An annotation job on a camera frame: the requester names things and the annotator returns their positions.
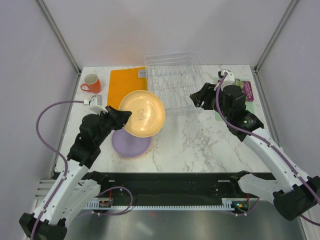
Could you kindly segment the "purple plate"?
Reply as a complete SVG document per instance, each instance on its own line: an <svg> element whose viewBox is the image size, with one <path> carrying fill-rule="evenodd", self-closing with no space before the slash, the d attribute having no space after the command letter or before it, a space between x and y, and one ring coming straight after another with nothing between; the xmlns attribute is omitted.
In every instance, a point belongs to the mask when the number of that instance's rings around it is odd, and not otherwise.
<svg viewBox="0 0 320 240"><path fill-rule="evenodd" d="M124 158L136 158L143 155L151 146L151 137L136 137L125 129L116 130L111 137L115 152Z"/></svg>

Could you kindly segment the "pink plate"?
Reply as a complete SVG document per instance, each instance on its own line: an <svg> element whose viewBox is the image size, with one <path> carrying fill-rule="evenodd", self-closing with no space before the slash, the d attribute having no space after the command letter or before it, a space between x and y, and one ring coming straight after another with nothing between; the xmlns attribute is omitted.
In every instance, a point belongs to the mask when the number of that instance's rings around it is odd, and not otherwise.
<svg viewBox="0 0 320 240"><path fill-rule="evenodd" d="M145 154L147 154L148 151L151 150L152 147L153 147L153 139L151 138L151 139L150 139L150 143L149 143L149 145L148 145L148 148L140 155L140 157L143 156L143 155L145 155Z"/></svg>

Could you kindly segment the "light yellow plate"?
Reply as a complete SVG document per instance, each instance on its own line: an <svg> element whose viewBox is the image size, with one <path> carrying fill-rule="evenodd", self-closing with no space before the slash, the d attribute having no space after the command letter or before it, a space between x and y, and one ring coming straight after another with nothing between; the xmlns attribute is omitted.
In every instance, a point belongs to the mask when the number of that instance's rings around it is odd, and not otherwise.
<svg viewBox="0 0 320 240"><path fill-rule="evenodd" d="M135 159L135 160L138 160L138 159L143 159L143 158L149 158L150 155L151 155L151 152L150 152L150 151L146 151L146 152L144 152L143 154L135 157L134 159Z"/></svg>

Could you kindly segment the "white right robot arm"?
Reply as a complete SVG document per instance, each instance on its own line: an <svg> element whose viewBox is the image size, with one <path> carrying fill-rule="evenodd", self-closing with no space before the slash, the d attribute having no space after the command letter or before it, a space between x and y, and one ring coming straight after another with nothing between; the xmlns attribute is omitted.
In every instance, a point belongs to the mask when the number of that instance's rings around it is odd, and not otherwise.
<svg viewBox="0 0 320 240"><path fill-rule="evenodd" d="M190 99L197 108L220 114L229 131L249 147L267 166L274 180L258 178L241 171L234 175L229 191L235 197L255 195L274 205L278 213L292 221L320 202L320 178L310 177L280 149L256 115L246 109L246 96L239 86L205 83Z"/></svg>

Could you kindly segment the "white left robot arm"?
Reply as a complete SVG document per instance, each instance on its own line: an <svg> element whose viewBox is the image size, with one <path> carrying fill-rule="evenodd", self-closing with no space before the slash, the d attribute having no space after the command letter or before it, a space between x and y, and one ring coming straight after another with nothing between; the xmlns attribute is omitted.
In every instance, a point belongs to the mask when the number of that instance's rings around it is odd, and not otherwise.
<svg viewBox="0 0 320 240"><path fill-rule="evenodd" d="M98 158L107 136L122 129L131 114L131 111L99 106L96 113L82 119L64 170L38 207L32 213L23 213L19 219L27 237L31 240L64 239L68 227L85 205L94 197L109 193L109 183L102 180L98 172L92 172L92 179L87 179L79 189L76 187Z"/></svg>

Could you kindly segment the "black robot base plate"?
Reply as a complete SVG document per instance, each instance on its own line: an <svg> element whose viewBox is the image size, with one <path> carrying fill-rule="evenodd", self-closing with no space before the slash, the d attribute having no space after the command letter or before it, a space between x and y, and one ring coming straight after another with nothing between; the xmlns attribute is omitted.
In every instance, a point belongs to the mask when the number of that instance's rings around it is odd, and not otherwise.
<svg viewBox="0 0 320 240"><path fill-rule="evenodd" d="M197 206L220 205L223 198L246 199L254 195L241 192L232 184L230 173L87 173L84 179L98 181L101 190L125 187L128 191L114 189L104 193L116 205L134 206Z"/></svg>

